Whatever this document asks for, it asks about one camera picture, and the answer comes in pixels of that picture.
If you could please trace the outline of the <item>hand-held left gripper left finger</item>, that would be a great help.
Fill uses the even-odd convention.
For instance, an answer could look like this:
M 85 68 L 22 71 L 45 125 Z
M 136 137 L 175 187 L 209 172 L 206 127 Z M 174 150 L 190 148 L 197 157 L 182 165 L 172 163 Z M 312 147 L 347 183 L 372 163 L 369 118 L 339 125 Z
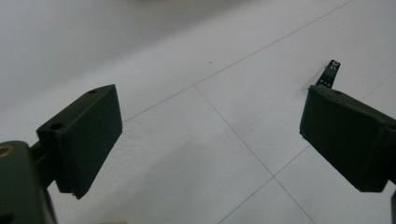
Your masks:
M 61 193 L 82 198 L 122 133 L 116 86 L 87 91 L 36 133 L 34 155 L 42 185 L 56 183 Z

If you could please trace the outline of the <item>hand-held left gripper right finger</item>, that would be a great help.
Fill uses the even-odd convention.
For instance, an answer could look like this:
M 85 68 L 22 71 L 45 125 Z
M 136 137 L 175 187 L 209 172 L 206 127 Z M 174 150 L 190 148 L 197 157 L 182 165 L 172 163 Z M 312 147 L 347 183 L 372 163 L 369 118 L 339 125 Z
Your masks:
M 396 119 L 336 90 L 310 86 L 300 134 L 352 186 L 380 192 L 396 168 Z

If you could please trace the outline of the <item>small black strip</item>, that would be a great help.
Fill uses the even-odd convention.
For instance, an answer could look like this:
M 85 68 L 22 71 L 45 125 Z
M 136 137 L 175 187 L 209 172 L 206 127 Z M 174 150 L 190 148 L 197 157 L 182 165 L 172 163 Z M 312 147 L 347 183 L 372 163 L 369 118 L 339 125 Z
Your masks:
M 336 60 L 331 60 L 328 65 L 325 67 L 323 73 L 319 77 L 316 85 L 324 86 L 326 88 L 332 88 L 332 85 L 335 81 L 337 72 L 340 68 L 341 64 Z

